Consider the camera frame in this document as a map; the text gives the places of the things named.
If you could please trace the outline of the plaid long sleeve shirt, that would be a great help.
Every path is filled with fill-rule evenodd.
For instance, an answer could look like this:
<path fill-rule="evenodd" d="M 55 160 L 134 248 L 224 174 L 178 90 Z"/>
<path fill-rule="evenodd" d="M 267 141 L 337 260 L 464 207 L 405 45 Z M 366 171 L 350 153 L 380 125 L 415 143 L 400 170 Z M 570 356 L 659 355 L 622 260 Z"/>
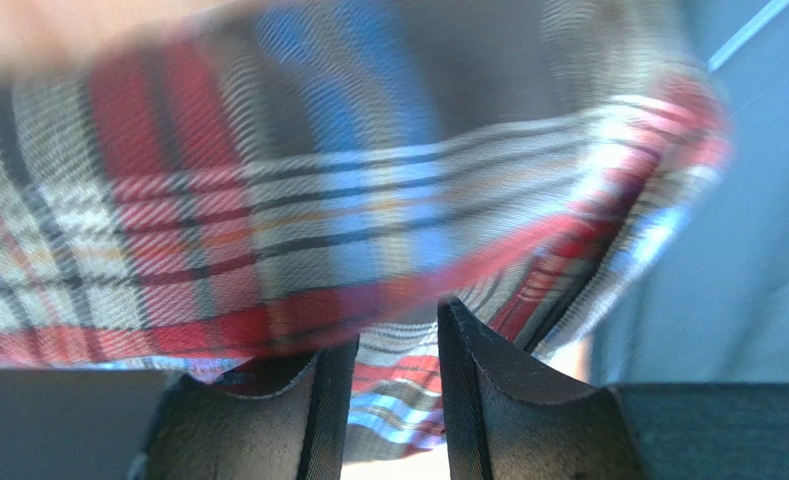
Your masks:
<path fill-rule="evenodd" d="M 0 76 L 0 368 L 360 336 L 349 462 L 442 440 L 434 307 L 544 357 L 720 174 L 671 1 L 300 1 Z"/>

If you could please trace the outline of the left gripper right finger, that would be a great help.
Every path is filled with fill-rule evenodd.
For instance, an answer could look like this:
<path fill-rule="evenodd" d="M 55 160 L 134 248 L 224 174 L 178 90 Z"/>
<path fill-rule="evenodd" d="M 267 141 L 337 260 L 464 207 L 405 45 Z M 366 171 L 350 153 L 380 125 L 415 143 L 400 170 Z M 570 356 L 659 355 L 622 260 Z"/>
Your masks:
<path fill-rule="evenodd" d="M 439 304 L 438 341 L 451 478 L 644 478 L 609 390 L 531 357 L 459 300 Z"/>

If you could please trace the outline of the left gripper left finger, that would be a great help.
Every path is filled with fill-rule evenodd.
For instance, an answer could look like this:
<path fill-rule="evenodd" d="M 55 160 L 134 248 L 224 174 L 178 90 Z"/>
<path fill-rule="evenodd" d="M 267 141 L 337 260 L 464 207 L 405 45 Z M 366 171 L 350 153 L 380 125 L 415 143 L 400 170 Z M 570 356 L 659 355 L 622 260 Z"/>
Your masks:
<path fill-rule="evenodd" d="M 338 479 L 358 342 L 164 392 L 131 479 Z"/>

